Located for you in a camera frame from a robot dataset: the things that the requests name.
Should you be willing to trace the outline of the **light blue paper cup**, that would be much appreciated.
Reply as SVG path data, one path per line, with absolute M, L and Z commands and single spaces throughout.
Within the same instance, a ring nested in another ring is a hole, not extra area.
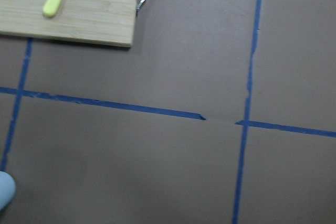
M 16 193 L 16 183 L 14 178 L 1 171 L 1 211 L 13 200 Z

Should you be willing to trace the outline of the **wooden cutting board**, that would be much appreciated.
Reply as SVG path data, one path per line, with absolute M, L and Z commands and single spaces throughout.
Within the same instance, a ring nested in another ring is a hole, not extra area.
M 129 48 L 146 0 L 61 0 L 48 17 L 48 0 L 1 0 L 1 34 Z

